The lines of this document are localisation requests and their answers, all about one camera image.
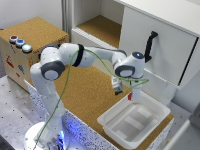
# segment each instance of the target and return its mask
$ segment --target cork board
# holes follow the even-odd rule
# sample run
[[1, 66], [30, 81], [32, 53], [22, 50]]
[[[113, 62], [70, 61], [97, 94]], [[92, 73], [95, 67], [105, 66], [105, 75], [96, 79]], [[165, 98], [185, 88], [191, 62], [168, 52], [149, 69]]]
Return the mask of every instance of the cork board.
[[103, 16], [97, 16], [77, 26], [87, 33], [101, 39], [102, 41], [119, 48], [119, 40], [122, 26]]
[[49, 43], [68, 36], [68, 34], [40, 17], [35, 17], [0, 31], [0, 37], [9, 43], [9, 38], [17, 35], [30, 44], [33, 51]]
[[[61, 77], [55, 80], [59, 95], [64, 88], [67, 73], [68, 67], [66, 67]], [[97, 118], [129, 92], [116, 96], [111, 86], [110, 76], [93, 66], [89, 68], [71, 67], [69, 82], [62, 101], [69, 111], [120, 150], [123, 150], [121, 146], [104, 133], [103, 127], [97, 122]], [[136, 150], [145, 150], [172, 119], [173, 115], [169, 115]]]

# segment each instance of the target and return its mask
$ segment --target drawer handle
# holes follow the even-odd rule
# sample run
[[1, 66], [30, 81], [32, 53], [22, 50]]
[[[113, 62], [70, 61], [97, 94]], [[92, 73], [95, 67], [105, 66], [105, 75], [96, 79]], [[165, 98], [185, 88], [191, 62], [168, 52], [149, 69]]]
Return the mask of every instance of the drawer handle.
[[151, 51], [151, 46], [152, 46], [153, 39], [155, 37], [157, 37], [157, 36], [158, 36], [158, 33], [154, 32], [154, 31], [152, 31], [151, 35], [149, 36], [149, 39], [148, 39], [147, 45], [146, 45], [145, 54], [144, 54], [145, 63], [148, 62], [149, 60], [151, 60], [151, 58], [152, 58], [149, 54], [150, 54], [150, 51]]

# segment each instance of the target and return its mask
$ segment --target brown wooden box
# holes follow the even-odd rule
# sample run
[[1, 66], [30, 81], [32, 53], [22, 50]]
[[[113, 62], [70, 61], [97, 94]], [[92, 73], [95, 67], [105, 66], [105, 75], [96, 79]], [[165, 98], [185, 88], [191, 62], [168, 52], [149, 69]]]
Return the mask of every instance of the brown wooden box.
[[[33, 51], [23, 53], [21, 49], [10, 44], [9, 38], [17, 35], [32, 46]], [[28, 91], [24, 79], [31, 80], [30, 67], [39, 62], [39, 54], [47, 44], [69, 42], [68, 33], [60, 30], [45, 20], [36, 17], [0, 31], [0, 50], [6, 74]]]

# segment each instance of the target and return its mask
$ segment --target green cable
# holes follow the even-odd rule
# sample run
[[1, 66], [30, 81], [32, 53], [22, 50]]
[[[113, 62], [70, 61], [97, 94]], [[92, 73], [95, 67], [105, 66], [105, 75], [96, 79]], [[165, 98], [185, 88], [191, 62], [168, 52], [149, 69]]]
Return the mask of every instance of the green cable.
[[[112, 74], [113, 76], [117, 77], [118, 79], [124, 80], [124, 81], [143, 81], [143, 82], [141, 82], [141, 83], [139, 83], [139, 84], [137, 84], [137, 85], [131, 86], [131, 87], [129, 87], [129, 88], [123, 90], [123, 92], [125, 92], [125, 91], [127, 91], [127, 90], [129, 90], [129, 89], [132, 89], [132, 88], [134, 88], [134, 87], [136, 87], [136, 86], [139, 86], [139, 85], [141, 85], [141, 84], [144, 84], [144, 83], [146, 83], [146, 82], [149, 81], [149, 79], [126, 79], [126, 78], [119, 77], [119, 76], [115, 75], [114, 73], [112, 73], [112, 72], [109, 70], [109, 68], [106, 66], [106, 64], [103, 62], [103, 60], [102, 60], [96, 53], [94, 53], [93, 51], [87, 50], [87, 49], [85, 49], [85, 50], [88, 51], [88, 52], [90, 52], [90, 53], [92, 53], [93, 55], [95, 55], [95, 56], [102, 62], [102, 64], [106, 67], [106, 69], [110, 72], [110, 74]], [[43, 127], [43, 129], [42, 129], [42, 131], [41, 131], [41, 133], [40, 133], [40, 135], [39, 135], [39, 137], [38, 137], [38, 139], [37, 139], [37, 142], [36, 142], [36, 144], [35, 144], [34, 149], [36, 148], [36, 146], [37, 146], [37, 144], [38, 144], [38, 142], [39, 142], [39, 140], [40, 140], [40, 137], [41, 137], [41, 135], [42, 135], [44, 129], [46, 128], [47, 124], [48, 124], [49, 121], [52, 119], [53, 115], [55, 114], [56, 109], [58, 108], [58, 105], [59, 105], [59, 103], [60, 103], [60, 101], [61, 101], [61, 99], [62, 99], [62, 97], [63, 97], [63, 94], [65, 93], [65, 90], [66, 90], [66, 87], [67, 87], [67, 84], [68, 84], [68, 80], [69, 80], [69, 73], [70, 73], [70, 69], [71, 69], [71, 64], [72, 64], [72, 61], [73, 61], [74, 56], [76, 55], [76, 53], [78, 53], [78, 51], [79, 51], [79, 50], [77, 50], [77, 51], [72, 55], [72, 58], [71, 58], [71, 61], [70, 61], [70, 64], [69, 64], [69, 69], [68, 69], [68, 74], [67, 74], [67, 80], [66, 80], [64, 89], [63, 89], [63, 91], [62, 91], [62, 94], [61, 94], [61, 96], [60, 96], [60, 98], [59, 98], [59, 100], [58, 100], [58, 102], [57, 102], [57, 104], [56, 104], [56, 107], [55, 107], [55, 109], [54, 109], [54, 111], [53, 111], [51, 117], [48, 119], [48, 121], [47, 121], [46, 124], [44, 125], [44, 127]]]

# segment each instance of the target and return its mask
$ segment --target cabinet door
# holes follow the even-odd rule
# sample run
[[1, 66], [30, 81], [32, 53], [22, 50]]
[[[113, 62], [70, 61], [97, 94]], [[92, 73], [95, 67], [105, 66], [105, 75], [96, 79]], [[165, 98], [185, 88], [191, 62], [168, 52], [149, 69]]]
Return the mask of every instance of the cabinet door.
[[128, 54], [144, 54], [152, 31], [158, 36], [153, 39], [152, 59], [146, 63], [146, 69], [179, 85], [197, 37], [126, 7], [119, 49]]

